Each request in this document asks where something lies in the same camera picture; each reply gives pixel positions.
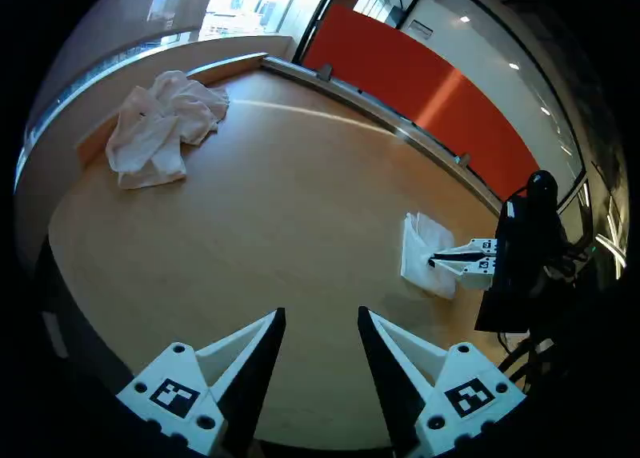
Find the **cable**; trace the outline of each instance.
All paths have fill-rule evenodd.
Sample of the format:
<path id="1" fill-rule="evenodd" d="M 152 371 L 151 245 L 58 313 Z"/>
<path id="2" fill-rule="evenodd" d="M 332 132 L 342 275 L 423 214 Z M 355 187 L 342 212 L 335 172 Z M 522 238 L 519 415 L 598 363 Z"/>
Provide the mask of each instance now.
<path id="1" fill-rule="evenodd" d="M 500 332 L 497 332 L 496 336 L 498 337 L 498 343 L 501 344 L 502 347 L 505 349 L 506 354 L 510 355 L 511 352 L 509 351 L 509 348 L 506 346 L 506 343 L 504 341 L 502 341 L 502 337 L 500 336 Z"/>

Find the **metal frame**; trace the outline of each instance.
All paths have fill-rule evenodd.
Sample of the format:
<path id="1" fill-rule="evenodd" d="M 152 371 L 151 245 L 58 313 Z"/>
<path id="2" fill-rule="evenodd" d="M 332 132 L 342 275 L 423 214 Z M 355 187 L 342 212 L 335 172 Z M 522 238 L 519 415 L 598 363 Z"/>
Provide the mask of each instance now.
<path id="1" fill-rule="evenodd" d="M 323 12 L 328 7 L 330 1 L 331 0 L 320 0 L 320 3 L 316 7 L 314 14 L 311 16 L 309 25 L 306 26 L 304 33 L 300 37 L 298 48 L 295 50 L 294 57 L 291 59 L 291 61 L 296 65 L 300 65 L 302 63 L 302 60 L 305 57 L 306 50 L 309 48 L 310 43 L 314 40 L 314 36 L 318 28 L 318 21 L 322 19 L 322 15 L 324 15 Z"/>

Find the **white towel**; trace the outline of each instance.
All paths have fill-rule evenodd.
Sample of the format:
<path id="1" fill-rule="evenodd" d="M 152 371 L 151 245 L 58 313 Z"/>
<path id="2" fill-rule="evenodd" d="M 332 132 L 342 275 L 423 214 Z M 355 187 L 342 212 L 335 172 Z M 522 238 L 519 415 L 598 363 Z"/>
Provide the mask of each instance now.
<path id="1" fill-rule="evenodd" d="M 408 213 L 402 236 L 400 275 L 428 292 L 453 300 L 454 276 L 428 263 L 434 253 L 453 246 L 454 235 L 448 229 L 423 213 Z"/>
<path id="2" fill-rule="evenodd" d="M 224 89 L 207 89 L 180 71 L 158 75 L 148 90 L 136 86 L 106 144 L 118 186 L 136 189 L 185 177 L 180 142 L 200 145 L 228 108 Z"/>

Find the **screw hole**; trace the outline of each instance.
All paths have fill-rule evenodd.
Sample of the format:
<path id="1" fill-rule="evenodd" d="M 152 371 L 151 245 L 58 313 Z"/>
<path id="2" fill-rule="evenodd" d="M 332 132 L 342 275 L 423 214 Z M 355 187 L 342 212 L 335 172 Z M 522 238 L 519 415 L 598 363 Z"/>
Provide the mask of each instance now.
<path id="1" fill-rule="evenodd" d="M 189 444 L 188 439 L 182 436 L 180 433 L 174 433 L 169 438 L 179 446 L 187 446 Z"/>
<path id="2" fill-rule="evenodd" d="M 426 422 L 426 426 L 431 428 L 432 430 L 439 430 L 445 425 L 445 419 L 440 415 L 432 416 L 429 421 Z"/>
<path id="3" fill-rule="evenodd" d="M 215 426 L 215 421 L 210 416 L 199 416 L 196 421 L 198 426 L 203 430 L 211 430 Z"/>
<path id="4" fill-rule="evenodd" d="M 155 430 L 156 432 L 160 433 L 162 431 L 162 426 L 156 420 L 147 420 L 146 423 L 149 428 Z"/>
<path id="5" fill-rule="evenodd" d="M 480 430 L 484 433 L 484 432 L 486 432 L 486 430 L 491 428 L 494 423 L 495 423 L 495 421 L 493 421 L 493 420 L 487 420 L 482 424 L 482 426 L 480 427 Z"/>
<path id="6" fill-rule="evenodd" d="M 454 446 L 455 447 L 462 446 L 464 443 L 468 443 L 470 441 L 471 441 L 471 435 L 467 435 L 465 433 L 464 435 L 460 435 L 458 438 L 455 439 Z"/>

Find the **wall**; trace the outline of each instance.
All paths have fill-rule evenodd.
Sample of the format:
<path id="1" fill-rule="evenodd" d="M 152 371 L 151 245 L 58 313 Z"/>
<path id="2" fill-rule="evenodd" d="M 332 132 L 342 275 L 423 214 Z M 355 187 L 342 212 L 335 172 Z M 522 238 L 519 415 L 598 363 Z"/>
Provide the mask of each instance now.
<path id="1" fill-rule="evenodd" d="M 67 38 L 51 64 L 31 108 L 33 121 L 79 74 L 115 50 L 169 34 L 168 30 L 199 29 L 209 0 L 177 0 L 175 10 L 162 10 L 166 0 L 98 0 Z"/>
<path id="2" fill-rule="evenodd" d="M 462 22 L 461 16 L 470 21 Z M 413 32 L 414 19 L 433 35 L 425 39 Z M 540 167 L 554 175 L 559 197 L 569 193 L 582 163 L 568 123 L 542 75 L 495 20 L 469 0 L 420 0 L 402 31 L 469 78 L 518 132 Z M 520 70 L 510 68 L 510 62 Z"/>
<path id="3" fill-rule="evenodd" d="M 80 177 L 82 167 L 75 146 L 117 112 L 134 86 L 149 87 L 154 78 L 166 70 L 188 72 L 240 55 L 265 52 L 282 58 L 290 41 L 290 37 L 265 35 L 175 46 L 115 70 L 77 96 L 45 129 L 18 180 L 14 218 L 21 262 L 27 269 L 33 268 L 51 214 Z"/>
<path id="4" fill-rule="evenodd" d="M 538 169 L 500 110 L 445 59 L 372 18 L 332 6 L 304 65 L 333 76 L 421 126 L 506 199 Z"/>
<path id="5" fill-rule="evenodd" d="M 306 27 L 309 25 L 320 1 L 292 0 L 279 32 L 282 35 L 289 35 L 293 38 L 284 56 L 286 60 L 290 61 L 294 57 L 295 50 L 300 45 L 300 39 L 305 33 Z"/>

